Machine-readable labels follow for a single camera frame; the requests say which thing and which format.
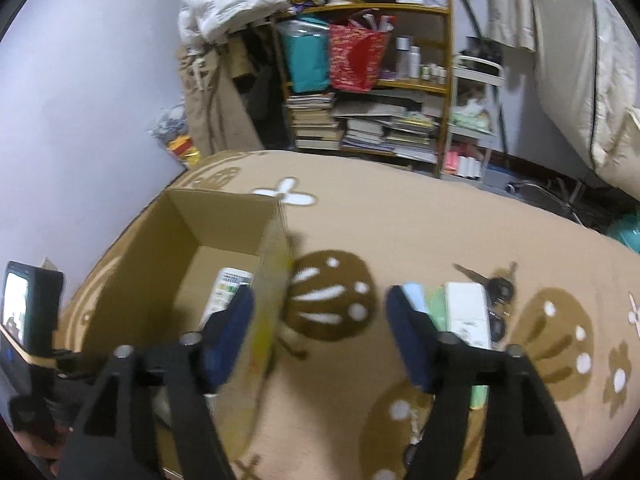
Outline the green paddle fan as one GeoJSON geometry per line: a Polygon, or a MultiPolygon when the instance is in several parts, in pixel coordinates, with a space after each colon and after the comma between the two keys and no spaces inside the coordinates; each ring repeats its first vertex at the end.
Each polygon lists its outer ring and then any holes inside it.
{"type": "MultiPolygon", "coordinates": [[[[448,308],[446,301],[446,292],[443,287],[427,289],[425,292],[425,302],[428,315],[431,317],[435,327],[440,332],[448,330],[448,308]]],[[[470,409],[478,411],[484,408],[488,396],[486,386],[474,386],[472,388],[472,396],[470,401],[470,409]]]]}

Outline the brown cardboard box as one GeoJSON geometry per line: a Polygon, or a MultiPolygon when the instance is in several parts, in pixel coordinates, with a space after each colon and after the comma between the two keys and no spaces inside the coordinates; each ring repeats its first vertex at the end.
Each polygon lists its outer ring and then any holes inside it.
{"type": "Polygon", "coordinates": [[[253,274],[255,310],[230,380],[209,405],[230,460],[250,446],[293,259],[279,201],[254,194],[171,188],[134,227],[99,293],[81,352],[104,358],[200,327],[218,272],[253,274]]]}

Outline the light blue power bank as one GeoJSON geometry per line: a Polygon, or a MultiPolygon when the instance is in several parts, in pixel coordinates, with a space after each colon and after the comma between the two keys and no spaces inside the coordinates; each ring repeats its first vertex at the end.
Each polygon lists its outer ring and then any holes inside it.
{"type": "Polygon", "coordinates": [[[420,283],[410,282],[401,285],[401,289],[404,292],[405,297],[411,304],[413,310],[428,313],[428,305],[426,300],[426,293],[420,283]]]}

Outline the white metal cart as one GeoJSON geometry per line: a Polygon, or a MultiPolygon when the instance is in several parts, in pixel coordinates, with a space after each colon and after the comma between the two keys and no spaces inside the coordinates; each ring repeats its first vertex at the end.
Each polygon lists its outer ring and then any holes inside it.
{"type": "Polygon", "coordinates": [[[452,59],[442,180],[480,186],[499,141],[503,67],[459,53],[452,59]]]}

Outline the white remote control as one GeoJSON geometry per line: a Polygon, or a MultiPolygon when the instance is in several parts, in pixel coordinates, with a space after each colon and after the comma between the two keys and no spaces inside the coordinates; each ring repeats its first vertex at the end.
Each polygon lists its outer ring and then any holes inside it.
{"type": "Polygon", "coordinates": [[[253,274],[235,268],[222,268],[208,296],[200,327],[203,328],[208,319],[217,312],[226,310],[236,291],[242,285],[249,285],[253,281],[253,274]]]}

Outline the red gift bag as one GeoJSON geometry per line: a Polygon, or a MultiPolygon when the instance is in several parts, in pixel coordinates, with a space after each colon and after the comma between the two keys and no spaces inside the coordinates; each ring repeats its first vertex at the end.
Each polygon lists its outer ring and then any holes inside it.
{"type": "Polygon", "coordinates": [[[330,83],[334,89],[369,92],[390,41],[388,32],[352,25],[331,24],[329,32],[330,83]]]}

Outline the bag of plush toys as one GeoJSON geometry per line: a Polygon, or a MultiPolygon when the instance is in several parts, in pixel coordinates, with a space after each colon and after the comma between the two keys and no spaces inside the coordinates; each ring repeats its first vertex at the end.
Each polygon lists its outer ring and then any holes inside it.
{"type": "Polygon", "coordinates": [[[152,125],[150,135],[186,168],[198,165],[202,155],[190,134],[183,104],[165,110],[152,125]]]}

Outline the white control panel device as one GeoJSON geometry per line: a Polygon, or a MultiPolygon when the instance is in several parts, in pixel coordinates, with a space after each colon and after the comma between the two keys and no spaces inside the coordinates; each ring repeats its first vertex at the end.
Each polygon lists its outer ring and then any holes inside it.
{"type": "Polygon", "coordinates": [[[445,284],[447,330],[470,347],[491,349],[490,324],[484,287],[477,283],[445,284]]]}

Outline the teal bag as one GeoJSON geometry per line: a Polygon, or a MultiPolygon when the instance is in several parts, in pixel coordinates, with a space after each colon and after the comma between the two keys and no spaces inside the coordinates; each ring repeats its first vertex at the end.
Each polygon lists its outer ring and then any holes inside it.
{"type": "Polygon", "coordinates": [[[319,92],[330,85],[327,22],[303,16],[277,24],[288,72],[296,93],[319,92]]]}

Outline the wooden bookshelf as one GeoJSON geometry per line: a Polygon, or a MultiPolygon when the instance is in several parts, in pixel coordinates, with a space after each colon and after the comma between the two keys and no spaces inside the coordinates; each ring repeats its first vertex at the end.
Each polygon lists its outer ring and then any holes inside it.
{"type": "Polygon", "coordinates": [[[310,6],[271,23],[294,145],[442,170],[451,0],[310,6]]]}

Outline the beige hanging trousers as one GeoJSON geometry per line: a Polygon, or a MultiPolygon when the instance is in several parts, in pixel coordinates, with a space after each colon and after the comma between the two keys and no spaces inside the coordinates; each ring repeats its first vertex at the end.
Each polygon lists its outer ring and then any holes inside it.
{"type": "Polygon", "coordinates": [[[254,122],[217,50],[181,46],[176,57],[188,133],[201,155],[261,151],[254,122]]]}

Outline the black key bunch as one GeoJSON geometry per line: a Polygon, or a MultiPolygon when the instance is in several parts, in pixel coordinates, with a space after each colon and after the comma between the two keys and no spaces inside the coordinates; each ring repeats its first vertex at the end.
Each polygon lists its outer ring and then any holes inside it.
{"type": "Polygon", "coordinates": [[[512,261],[506,274],[493,278],[486,278],[486,276],[457,263],[452,266],[471,281],[484,287],[487,297],[490,339],[493,344],[498,344],[506,336],[506,320],[511,315],[511,304],[515,297],[514,274],[518,264],[512,261]]]}

